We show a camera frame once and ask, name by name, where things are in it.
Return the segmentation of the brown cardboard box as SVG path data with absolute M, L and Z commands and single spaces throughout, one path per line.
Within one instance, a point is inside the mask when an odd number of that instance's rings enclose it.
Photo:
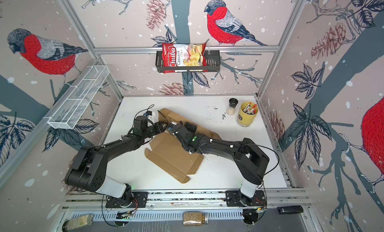
M 197 133 L 205 134 L 214 139 L 221 138 L 216 132 L 207 129 L 170 109 L 163 108 L 160 112 L 159 121 L 161 122 L 188 122 L 197 126 Z M 189 154 L 189 152 L 185 151 L 179 140 L 167 131 L 154 137 L 150 142 L 150 146 L 150 149 L 145 150 L 146 158 L 182 184 L 185 184 L 190 180 L 189 175 L 194 175 L 197 172 L 204 159 L 202 154 Z

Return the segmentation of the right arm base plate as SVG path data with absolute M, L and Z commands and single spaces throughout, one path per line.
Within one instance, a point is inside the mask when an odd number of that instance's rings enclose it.
M 242 194 L 240 190 L 225 191 L 224 201 L 228 207 L 265 207 L 267 204 L 265 193 L 261 190 L 256 190 L 254 195 L 249 198 Z

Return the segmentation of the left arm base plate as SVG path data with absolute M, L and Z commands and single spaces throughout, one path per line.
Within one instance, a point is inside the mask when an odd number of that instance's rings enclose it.
M 135 209 L 145 208 L 148 199 L 148 192 L 131 192 L 130 195 L 125 193 L 121 198 L 107 196 L 107 209 Z

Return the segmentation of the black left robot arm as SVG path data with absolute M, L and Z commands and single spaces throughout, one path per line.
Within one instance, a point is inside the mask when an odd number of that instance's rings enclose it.
M 107 176 L 108 162 L 124 153 L 135 151 L 145 145 L 147 139 L 153 139 L 166 130 L 167 123 L 152 122 L 147 116 L 134 119 L 133 127 L 127 135 L 111 143 L 82 147 L 65 176 L 65 183 L 77 189 L 107 196 L 117 200 L 120 207 L 132 203 L 138 206 L 138 200 L 132 193 L 132 187 Z

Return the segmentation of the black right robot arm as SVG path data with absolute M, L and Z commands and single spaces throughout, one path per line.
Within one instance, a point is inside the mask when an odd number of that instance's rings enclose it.
M 227 196 L 227 202 L 239 207 L 250 207 L 254 201 L 256 190 L 263 183 L 270 158 L 251 139 L 242 141 L 225 141 L 215 139 L 197 132 L 197 126 L 189 122 L 173 123 L 169 132 L 181 143 L 183 149 L 190 154 L 216 155 L 234 161 L 244 178 L 241 188 L 235 196 Z

